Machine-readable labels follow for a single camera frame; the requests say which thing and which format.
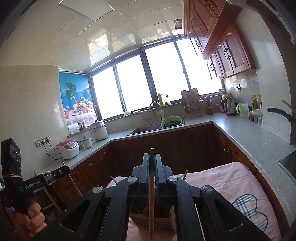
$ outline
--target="wall socket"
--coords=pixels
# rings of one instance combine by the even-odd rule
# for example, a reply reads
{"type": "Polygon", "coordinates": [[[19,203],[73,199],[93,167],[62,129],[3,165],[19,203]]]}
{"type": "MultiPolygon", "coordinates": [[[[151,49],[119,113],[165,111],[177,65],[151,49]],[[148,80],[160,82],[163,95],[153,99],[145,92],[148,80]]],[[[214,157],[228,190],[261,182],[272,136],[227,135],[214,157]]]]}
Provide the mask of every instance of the wall socket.
{"type": "Polygon", "coordinates": [[[241,89],[241,87],[240,87],[240,85],[235,85],[234,86],[234,91],[241,91],[242,89],[241,89]]]}
{"type": "Polygon", "coordinates": [[[45,138],[43,138],[43,139],[41,139],[39,141],[35,141],[36,147],[38,148],[40,146],[43,146],[42,142],[44,142],[44,144],[48,143],[46,140],[48,140],[48,142],[51,142],[49,136],[48,137],[45,137],[45,138]]]}

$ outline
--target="plastic pitcher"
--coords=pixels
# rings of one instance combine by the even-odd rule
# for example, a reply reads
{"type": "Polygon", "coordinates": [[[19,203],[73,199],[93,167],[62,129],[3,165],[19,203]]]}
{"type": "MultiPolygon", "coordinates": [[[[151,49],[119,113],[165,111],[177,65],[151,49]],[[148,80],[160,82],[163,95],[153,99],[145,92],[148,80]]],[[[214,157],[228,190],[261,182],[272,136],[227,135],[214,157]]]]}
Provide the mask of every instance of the plastic pitcher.
{"type": "Polygon", "coordinates": [[[243,118],[249,118],[249,103],[239,103],[237,105],[237,113],[243,118]]]}

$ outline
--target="countertop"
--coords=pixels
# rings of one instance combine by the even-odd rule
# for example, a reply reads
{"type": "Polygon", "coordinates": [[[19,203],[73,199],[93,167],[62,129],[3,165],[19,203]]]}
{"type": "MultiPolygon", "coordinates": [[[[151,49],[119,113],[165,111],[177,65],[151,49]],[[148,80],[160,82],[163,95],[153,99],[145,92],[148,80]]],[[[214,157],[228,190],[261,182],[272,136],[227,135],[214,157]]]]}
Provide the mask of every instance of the countertop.
{"type": "MultiPolygon", "coordinates": [[[[228,136],[264,176],[280,201],[288,222],[291,225],[296,217],[296,184],[278,165],[278,161],[295,151],[296,144],[289,145],[277,136],[263,130],[260,125],[250,122],[248,119],[243,119],[240,116],[227,117],[223,113],[215,113],[214,115],[204,115],[194,118],[186,117],[184,125],[169,129],[160,129],[131,136],[128,136],[128,134],[135,128],[110,133],[107,139],[94,142],[92,148],[81,150],[78,156],[70,160],[64,160],[64,163],[70,169],[73,169],[111,141],[155,135],[211,123],[228,136]]],[[[38,171],[35,171],[35,173],[39,175],[60,166],[62,166],[62,160],[49,163],[49,166],[43,166],[38,171]]]]}

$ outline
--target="stainless steel kettle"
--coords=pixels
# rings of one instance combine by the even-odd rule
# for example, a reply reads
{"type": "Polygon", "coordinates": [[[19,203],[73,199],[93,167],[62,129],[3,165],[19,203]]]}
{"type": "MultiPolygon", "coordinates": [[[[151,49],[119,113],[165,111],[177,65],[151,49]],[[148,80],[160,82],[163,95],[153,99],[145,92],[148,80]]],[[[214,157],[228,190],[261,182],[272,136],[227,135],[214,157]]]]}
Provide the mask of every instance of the stainless steel kettle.
{"type": "Polygon", "coordinates": [[[222,106],[222,109],[224,110],[224,112],[226,113],[227,116],[235,116],[235,115],[237,115],[235,102],[231,97],[222,99],[221,100],[221,106],[222,106]]]}

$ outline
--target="rice cooker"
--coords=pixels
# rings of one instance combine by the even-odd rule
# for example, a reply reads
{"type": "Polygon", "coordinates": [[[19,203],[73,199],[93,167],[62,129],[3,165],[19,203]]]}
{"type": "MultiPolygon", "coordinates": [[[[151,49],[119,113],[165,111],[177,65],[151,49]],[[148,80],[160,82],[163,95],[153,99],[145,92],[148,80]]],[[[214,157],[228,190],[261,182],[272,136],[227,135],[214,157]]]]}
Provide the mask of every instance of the rice cooker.
{"type": "Polygon", "coordinates": [[[91,133],[95,141],[101,141],[107,138],[108,133],[106,130],[106,125],[103,120],[95,121],[91,124],[91,133]]]}
{"type": "Polygon", "coordinates": [[[79,154],[79,146],[77,141],[68,139],[56,145],[56,150],[63,159],[71,159],[79,154]]]}

